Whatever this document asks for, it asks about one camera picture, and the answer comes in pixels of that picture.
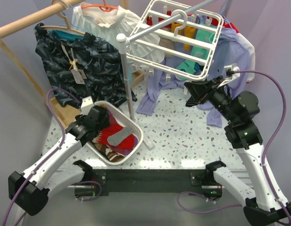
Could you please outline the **white plastic sock hanger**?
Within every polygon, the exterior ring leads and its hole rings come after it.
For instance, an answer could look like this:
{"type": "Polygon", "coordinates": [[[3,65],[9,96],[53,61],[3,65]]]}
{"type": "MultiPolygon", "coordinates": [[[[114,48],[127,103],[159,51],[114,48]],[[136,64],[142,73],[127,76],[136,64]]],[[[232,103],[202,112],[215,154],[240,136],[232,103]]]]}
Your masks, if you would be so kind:
{"type": "Polygon", "coordinates": [[[146,7],[140,21],[133,29],[129,37],[117,36],[118,41],[124,40],[122,51],[126,60],[133,61],[140,65],[146,65],[153,69],[158,69],[163,72],[183,77],[189,81],[203,81],[208,77],[210,66],[213,62],[213,55],[217,47],[222,26],[224,23],[223,17],[203,8],[211,4],[211,0],[205,0],[195,6],[189,6],[173,0],[152,0],[146,7]],[[197,32],[206,31],[212,34],[211,41],[200,41],[195,38],[189,38],[179,34],[186,26],[195,28],[197,32]],[[182,52],[162,47],[158,44],[145,41],[147,35],[154,34],[158,37],[168,40],[188,44],[189,46],[207,50],[207,55],[204,58],[184,54],[182,52]],[[148,47],[151,50],[158,50],[163,53],[171,54],[180,57],[184,60],[189,60],[203,67],[200,74],[195,75],[187,70],[175,69],[153,60],[145,59],[137,56],[136,53],[128,51],[128,47],[136,49],[137,47],[148,47]]]}

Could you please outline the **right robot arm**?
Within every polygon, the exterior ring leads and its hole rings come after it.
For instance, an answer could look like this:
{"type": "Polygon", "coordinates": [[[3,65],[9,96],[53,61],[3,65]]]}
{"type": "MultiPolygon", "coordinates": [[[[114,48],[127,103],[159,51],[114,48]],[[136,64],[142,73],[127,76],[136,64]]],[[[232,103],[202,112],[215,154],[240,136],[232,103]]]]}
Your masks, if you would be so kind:
{"type": "Polygon", "coordinates": [[[215,161],[205,167],[203,180],[224,186],[240,203],[252,226],[268,226],[291,216],[291,202],[282,193],[268,165],[261,134],[253,122],[260,112],[258,98],[243,91],[232,98],[221,86],[223,77],[210,81],[192,81],[184,85],[191,94],[188,104],[209,101],[228,121],[224,128],[227,140],[241,158],[252,188],[233,175],[225,163],[215,161]]]}

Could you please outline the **black striped sock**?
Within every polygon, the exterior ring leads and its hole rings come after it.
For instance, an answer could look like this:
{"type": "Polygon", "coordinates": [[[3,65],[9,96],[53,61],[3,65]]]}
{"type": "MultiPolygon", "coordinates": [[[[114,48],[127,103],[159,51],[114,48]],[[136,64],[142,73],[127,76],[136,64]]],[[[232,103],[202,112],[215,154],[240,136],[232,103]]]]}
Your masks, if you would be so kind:
{"type": "Polygon", "coordinates": [[[198,102],[195,101],[195,100],[193,99],[193,97],[190,97],[190,98],[186,101],[186,104],[185,104],[186,107],[193,107],[193,106],[196,106],[196,105],[198,105],[198,102]]]}

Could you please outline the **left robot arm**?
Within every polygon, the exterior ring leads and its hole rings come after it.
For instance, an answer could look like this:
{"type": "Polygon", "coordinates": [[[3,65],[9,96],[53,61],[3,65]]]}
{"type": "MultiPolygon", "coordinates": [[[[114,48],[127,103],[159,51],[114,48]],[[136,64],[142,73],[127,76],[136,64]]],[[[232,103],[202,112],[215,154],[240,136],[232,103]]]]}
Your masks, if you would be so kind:
{"type": "Polygon", "coordinates": [[[106,127],[110,126],[108,110],[91,107],[87,115],[77,115],[58,142],[34,165],[22,173],[14,171],[8,177],[8,194],[29,215],[38,214],[49,200],[46,182],[76,151],[106,127]]]}

